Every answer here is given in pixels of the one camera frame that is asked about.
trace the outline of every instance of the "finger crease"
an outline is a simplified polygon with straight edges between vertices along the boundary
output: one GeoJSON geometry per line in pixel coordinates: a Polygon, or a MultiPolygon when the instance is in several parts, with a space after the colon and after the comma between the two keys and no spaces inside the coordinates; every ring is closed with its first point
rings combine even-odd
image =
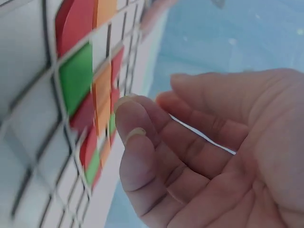
{"type": "Polygon", "coordinates": [[[142,190],[143,188],[147,187],[149,184],[151,184],[153,181],[156,180],[156,176],[154,176],[150,181],[146,182],[144,185],[142,185],[141,187],[135,189],[135,190],[129,190],[129,191],[126,191],[126,192],[135,192],[135,191],[140,191],[142,190]]]}
{"type": "Polygon", "coordinates": [[[143,217],[145,217],[147,214],[149,214],[153,208],[155,208],[157,205],[159,205],[167,196],[169,196],[169,194],[167,192],[165,192],[164,194],[162,194],[148,209],[145,213],[143,213],[140,218],[143,219],[143,217]]]}
{"type": "Polygon", "coordinates": [[[186,153],[184,155],[184,161],[186,165],[189,165],[191,163],[191,160],[194,159],[196,156],[198,156],[202,151],[204,151],[205,145],[207,144],[207,141],[203,141],[203,139],[197,135],[187,146],[186,153]],[[202,142],[202,146],[199,149],[195,149],[195,144],[202,142]]]}
{"type": "Polygon", "coordinates": [[[165,186],[168,187],[172,183],[174,183],[182,175],[182,173],[186,168],[187,168],[186,164],[181,162],[177,167],[172,169],[172,171],[168,175],[168,178],[165,181],[165,186]]]}

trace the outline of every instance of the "cube face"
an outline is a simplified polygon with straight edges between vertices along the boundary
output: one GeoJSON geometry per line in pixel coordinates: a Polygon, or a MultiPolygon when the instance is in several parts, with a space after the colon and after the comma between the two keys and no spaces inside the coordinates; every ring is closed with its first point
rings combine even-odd
{"type": "Polygon", "coordinates": [[[52,189],[55,189],[60,173],[70,156],[70,147],[63,128],[60,128],[52,137],[48,147],[42,154],[39,163],[41,175],[52,189]]]}
{"type": "Polygon", "coordinates": [[[115,48],[123,38],[124,12],[117,13],[112,18],[110,49],[115,48]]]}
{"type": "Polygon", "coordinates": [[[95,126],[92,127],[85,141],[80,148],[80,162],[86,171],[91,163],[92,157],[97,147],[97,135],[95,126]]]}
{"type": "Polygon", "coordinates": [[[26,167],[15,156],[13,149],[6,140],[0,140],[0,202],[1,213],[9,217],[16,196],[26,175],[26,167]]]}
{"type": "Polygon", "coordinates": [[[89,129],[92,126],[94,116],[95,109],[93,94],[89,92],[70,120],[70,126],[80,134],[85,128],[89,129]]]}
{"type": "Polygon", "coordinates": [[[93,98],[96,112],[100,112],[111,91],[112,68],[108,64],[93,83],[93,98]]]}
{"type": "Polygon", "coordinates": [[[110,141],[106,140],[103,145],[102,150],[100,151],[100,163],[101,163],[102,167],[105,167],[105,164],[106,164],[106,161],[108,160],[110,152],[111,152],[110,141]]]}
{"type": "Polygon", "coordinates": [[[0,31],[1,113],[49,65],[43,1],[33,0],[1,16],[0,31]]]}
{"type": "Polygon", "coordinates": [[[115,57],[113,58],[112,63],[111,63],[111,65],[112,65],[112,76],[111,76],[112,83],[118,76],[118,73],[121,68],[123,56],[124,56],[124,46],[122,46],[120,48],[120,50],[115,55],[115,57]]]}
{"type": "Polygon", "coordinates": [[[59,110],[52,82],[42,80],[23,97],[12,115],[12,134],[20,140],[29,156],[35,159],[58,121],[59,110]]]}
{"type": "Polygon", "coordinates": [[[39,227],[49,201],[50,190],[43,179],[37,174],[32,175],[20,199],[15,221],[28,227],[39,227]]]}
{"type": "Polygon", "coordinates": [[[117,0],[96,0],[93,27],[97,28],[110,20],[117,12],[117,0]]]}
{"type": "Polygon", "coordinates": [[[66,110],[72,116],[90,90],[93,80],[92,46],[83,46],[61,66],[59,72],[66,110]]]}
{"type": "Polygon", "coordinates": [[[139,1],[0,0],[0,204],[17,227],[84,225],[116,132],[139,1]]]}
{"type": "Polygon", "coordinates": [[[110,135],[112,135],[115,131],[116,131],[115,113],[112,113],[110,118],[110,129],[109,129],[110,135]]]}
{"type": "Polygon", "coordinates": [[[110,109],[111,109],[111,98],[108,96],[104,106],[96,114],[96,126],[97,135],[100,136],[103,130],[107,127],[108,121],[110,119],[110,109]]]}
{"type": "Polygon", "coordinates": [[[93,28],[94,0],[65,0],[56,16],[59,56],[64,55],[93,28]]]}
{"type": "Polygon", "coordinates": [[[59,199],[52,197],[48,205],[46,214],[41,224],[41,228],[53,228],[59,225],[63,215],[63,205],[59,199]]]}
{"type": "Polygon", "coordinates": [[[91,38],[93,46],[93,71],[97,71],[104,62],[107,54],[108,25],[104,24],[96,29],[91,38]]]}
{"type": "Polygon", "coordinates": [[[85,171],[86,181],[89,185],[92,185],[94,183],[95,175],[97,174],[99,167],[100,167],[99,152],[96,150],[91,159],[91,163],[88,169],[85,171]]]}

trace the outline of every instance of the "green sticker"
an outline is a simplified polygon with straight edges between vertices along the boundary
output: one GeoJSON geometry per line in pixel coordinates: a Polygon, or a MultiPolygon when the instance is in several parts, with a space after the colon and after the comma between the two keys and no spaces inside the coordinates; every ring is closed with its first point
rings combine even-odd
{"type": "Polygon", "coordinates": [[[90,163],[89,167],[85,171],[85,178],[89,185],[93,184],[94,178],[97,174],[99,166],[100,166],[99,152],[98,152],[98,150],[96,150],[91,159],[91,163],[90,163]]]}
{"type": "Polygon", "coordinates": [[[115,113],[111,114],[111,119],[110,119],[110,135],[116,130],[116,125],[115,125],[115,113]]]}
{"type": "Polygon", "coordinates": [[[72,116],[90,90],[93,80],[92,46],[87,43],[59,69],[66,110],[72,116]]]}

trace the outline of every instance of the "hand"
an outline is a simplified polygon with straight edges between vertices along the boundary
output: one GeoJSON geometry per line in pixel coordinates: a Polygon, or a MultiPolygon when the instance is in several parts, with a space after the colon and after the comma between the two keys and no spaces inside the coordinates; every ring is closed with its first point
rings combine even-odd
{"type": "Polygon", "coordinates": [[[304,75],[175,75],[157,103],[121,98],[120,176],[151,228],[304,227],[304,75]],[[169,116],[236,151],[209,143],[169,116]]]}

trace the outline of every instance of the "black grid line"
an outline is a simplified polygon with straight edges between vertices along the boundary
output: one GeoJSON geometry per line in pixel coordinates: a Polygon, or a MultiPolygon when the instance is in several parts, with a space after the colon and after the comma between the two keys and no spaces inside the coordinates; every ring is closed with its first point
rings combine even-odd
{"type": "MultiPolygon", "coordinates": [[[[16,9],[18,7],[22,7],[24,4],[27,4],[31,1],[33,1],[33,0],[10,0],[10,1],[4,3],[3,5],[0,6],[0,17],[3,16],[5,13],[9,13],[13,9],[16,9]]],[[[112,60],[111,53],[112,53],[113,49],[117,48],[119,45],[122,45],[123,41],[126,37],[131,36],[132,38],[131,38],[130,42],[132,43],[133,33],[136,29],[139,28],[139,24],[135,24],[136,14],[137,14],[137,11],[138,11],[138,9],[137,9],[138,5],[136,5],[136,9],[135,9],[135,14],[134,14],[134,19],[133,19],[133,28],[127,34],[124,34],[125,21],[126,21],[126,16],[127,16],[127,10],[129,9],[129,7],[131,5],[136,4],[138,1],[140,1],[140,0],[136,0],[136,1],[133,1],[133,2],[129,2],[127,0],[126,1],[126,6],[118,11],[118,13],[119,12],[124,13],[122,39],[121,39],[121,42],[117,46],[112,48],[112,50],[110,50],[110,47],[107,48],[107,59],[110,59],[110,61],[112,60]]],[[[54,194],[56,194],[57,198],[62,203],[63,207],[66,208],[66,213],[69,213],[69,210],[68,210],[66,204],[63,203],[63,201],[60,199],[60,196],[57,194],[57,185],[58,185],[58,182],[59,182],[60,178],[62,177],[62,173],[63,173],[66,165],[68,164],[70,159],[73,159],[78,172],[82,172],[82,173],[78,174],[78,178],[81,179],[82,184],[84,186],[84,192],[82,194],[82,197],[84,195],[87,195],[87,197],[88,197],[88,202],[87,202],[87,205],[86,205],[85,213],[83,215],[83,220],[84,220],[84,217],[86,215],[86,212],[87,212],[90,200],[91,200],[91,189],[90,189],[90,187],[88,187],[85,184],[86,179],[85,179],[82,167],[79,164],[79,161],[77,160],[77,158],[79,158],[79,156],[78,156],[79,154],[77,154],[77,148],[79,148],[80,145],[81,145],[81,142],[82,142],[81,139],[83,139],[86,136],[86,131],[82,134],[82,136],[80,136],[80,139],[78,140],[78,142],[73,141],[73,137],[71,136],[71,129],[69,127],[69,117],[67,115],[66,106],[65,106],[64,99],[63,99],[63,94],[62,94],[61,83],[60,83],[60,80],[59,80],[59,68],[63,63],[65,63],[65,61],[67,61],[70,57],[72,57],[84,44],[89,42],[90,38],[92,37],[92,35],[93,35],[93,33],[95,32],[96,29],[93,29],[87,36],[82,38],[73,48],[71,48],[71,50],[69,50],[67,53],[65,53],[61,58],[58,58],[57,57],[56,38],[55,38],[55,34],[54,34],[54,32],[55,32],[54,21],[51,21],[52,18],[50,18],[50,16],[48,15],[45,0],[42,0],[42,2],[43,2],[42,12],[43,12],[43,20],[44,20],[43,24],[44,24],[44,28],[45,28],[45,30],[44,30],[45,34],[44,35],[45,35],[46,52],[47,52],[47,66],[46,66],[46,69],[43,70],[43,72],[38,73],[38,76],[35,77],[31,82],[29,82],[27,84],[26,88],[23,89],[19,93],[17,98],[11,104],[8,113],[6,114],[5,118],[2,120],[1,125],[0,125],[0,140],[2,140],[4,138],[8,128],[10,126],[10,122],[12,121],[12,116],[14,115],[14,113],[19,111],[19,107],[20,107],[20,104],[23,102],[23,98],[26,97],[26,95],[30,91],[32,91],[36,86],[40,85],[41,82],[44,81],[44,80],[51,79],[51,81],[52,81],[51,84],[52,84],[52,87],[54,88],[53,94],[55,95],[55,101],[56,101],[57,109],[60,113],[60,116],[59,116],[60,118],[56,122],[56,126],[54,126],[54,128],[49,132],[49,135],[48,135],[47,139],[45,140],[45,142],[43,142],[42,146],[39,148],[36,161],[33,161],[30,164],[30,166],[28,168],[28,171],[25,174],[25,178],[24,178],[24,181],[22,183],[22,186],[19,190],[18,197],[15,200],[15,204],[14,204],[14,207],[13,207],[13,210],[12,210],[11,214],[12,214],[12,217],[13,217],[15,215],[16,211],[18,210],[18,205],[19,205],[20,201],[22,200],[22,196],[24,195],[24,191],[27,188],[29,181],[31,180],[31,178],[34,175],[37,174],[37,175],[43,177],[42,181],[43,181],[43,183],[45,182],[44,175],[42,175],[42,173],[38,169],[39,160],[40,160],[41,156],[45,153],[45,151],[46,151],[46,149],[49,145],[49,142],[54,137],[56,132],[59,129],[60,130],[63,129],[64,132],[65,132],[65,136],[66,136],[65,140],[67,140],[69,148],[70,148],[70,156],[67,157],[66,161],[64,162],[63,167],[60,170],[60,174],[59,174],[59,176],[56,180],[55,189],[52,189],[52,187],[49,186],[48,183],[44,183],[44,185],[45,185],[45,187],[46,186],[48,187],[50,197],[53,197],[54,194]]],[[[108,31],[110,31],[109,38],[111,36],[111,20],[112,19],[110,19],[110,21],[108,22],[109,27],[110,27],[109,30],[108,30],[108,31]]],[[[132,49],[132,45],[130,45],[130,48],[128,50],[128,57],[131,54],[131,49],[132,49]]],[[[127,64],[127,68],[129,68],[129,61],[126,62],[125,64],[127,64]]],[[[123,86],[121,86],[122,88],[120,88],[120,89],[124,89],[125,91],[126,91],[126,88],[125,88],[126,87],[126,80],[124,81],[123,86]]],[[[70,192],[70,195],[69,195],[69,198],[68,198],[69,201],[70,201],[72,192],[73,191],[70,192]]],[[[78,221],[77,218],[74,218],[74,221],[77,224],[79,223],[80,226],[81,226],[82,222],[78,221]]]]}

